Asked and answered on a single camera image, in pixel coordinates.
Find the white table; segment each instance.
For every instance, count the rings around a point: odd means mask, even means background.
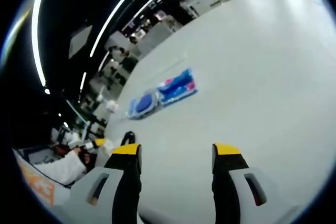
[[[336,30],[320,0],[232,0],[139,62],[106,137],[142,144],[140,207],[177,223],[215,223],[214,142],[240,148],[284,196],[308,204],[336,158]],[[133,97],[191,67],[199,92],[144,120]]]

